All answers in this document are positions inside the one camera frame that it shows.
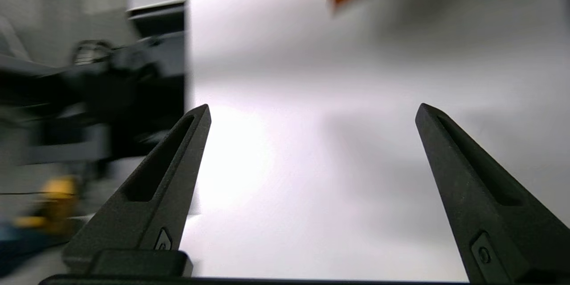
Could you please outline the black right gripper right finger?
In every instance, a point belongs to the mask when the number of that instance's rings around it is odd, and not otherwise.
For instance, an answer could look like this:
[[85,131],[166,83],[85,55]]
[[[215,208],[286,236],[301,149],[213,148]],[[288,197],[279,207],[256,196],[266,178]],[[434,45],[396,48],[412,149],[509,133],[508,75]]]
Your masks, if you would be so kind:
[[468,280],[569,283],[568,227],[445,112],[421,104],[415,124]]

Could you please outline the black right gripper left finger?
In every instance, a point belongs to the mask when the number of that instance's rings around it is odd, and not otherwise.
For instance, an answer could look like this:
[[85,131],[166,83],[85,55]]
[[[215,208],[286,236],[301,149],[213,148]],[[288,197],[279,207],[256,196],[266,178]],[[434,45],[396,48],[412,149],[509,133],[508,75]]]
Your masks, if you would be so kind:
[[64,248],[70,272],[102,250],[179,248],[211,123],[204,104],[175,124]]

